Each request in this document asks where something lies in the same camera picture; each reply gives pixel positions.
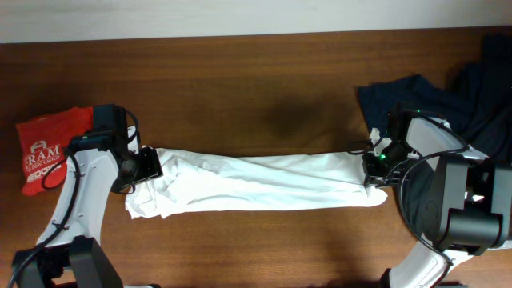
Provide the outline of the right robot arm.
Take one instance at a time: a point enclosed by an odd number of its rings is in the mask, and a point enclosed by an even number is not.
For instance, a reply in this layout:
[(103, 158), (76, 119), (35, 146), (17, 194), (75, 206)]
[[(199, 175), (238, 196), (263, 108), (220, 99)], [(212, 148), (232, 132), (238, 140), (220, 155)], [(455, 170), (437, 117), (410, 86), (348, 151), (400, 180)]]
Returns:
[(378, 286), (440, 286), (456, 266), (509, 242), (511, 167), (473, 148), (445, 118), (392, 109), (362, 167), (366, 184), (396, 189), (398, 211), (418, 241)]

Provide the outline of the white t-shirt with graphic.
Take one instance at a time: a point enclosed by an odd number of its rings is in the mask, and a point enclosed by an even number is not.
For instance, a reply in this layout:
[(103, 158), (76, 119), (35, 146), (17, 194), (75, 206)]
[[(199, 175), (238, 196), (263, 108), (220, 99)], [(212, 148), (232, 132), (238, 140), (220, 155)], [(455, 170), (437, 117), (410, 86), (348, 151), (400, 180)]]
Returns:
[(159, 148), (162, 176), (125, 198), (132, 218), (207, 211), (288, 211), (379, 206), (362, 157), (347, 152), (233, 158)]

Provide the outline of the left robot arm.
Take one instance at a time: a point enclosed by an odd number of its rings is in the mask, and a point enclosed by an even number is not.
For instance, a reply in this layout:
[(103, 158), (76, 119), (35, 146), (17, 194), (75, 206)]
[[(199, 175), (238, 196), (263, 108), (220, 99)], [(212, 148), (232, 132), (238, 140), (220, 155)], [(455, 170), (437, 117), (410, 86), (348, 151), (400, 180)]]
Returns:
[(125, 288), (100, 245), (111, 193), (129, 195), (162, 176), (154, 148), (140, 146), (135, 116), (115, 104), (93, 108), (93, 127), (65, 146), (66, 177), (52, 218), (35, 247), (16, 252), (10, 287), (54, 287), (67, 270), (70, 287)]

